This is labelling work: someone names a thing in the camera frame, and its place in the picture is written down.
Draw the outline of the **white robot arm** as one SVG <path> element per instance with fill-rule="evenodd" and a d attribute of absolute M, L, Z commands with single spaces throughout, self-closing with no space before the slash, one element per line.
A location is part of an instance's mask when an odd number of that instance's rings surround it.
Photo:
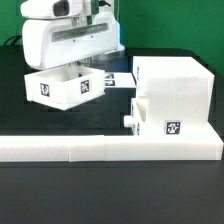
<path fill-rule="evenodd" d="M 119 48 L 110 0 L 26 0 L 21 14 L 27 64 L 46 70 Z"/>

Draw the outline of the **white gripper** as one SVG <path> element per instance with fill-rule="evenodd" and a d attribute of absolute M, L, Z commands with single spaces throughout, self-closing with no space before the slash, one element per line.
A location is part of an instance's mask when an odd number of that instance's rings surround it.
<path fill-rule="evenodd" d="M 26 0 L 22 28 L 27 64 L 46 70 L 118 46 L 114 0 Z"/>

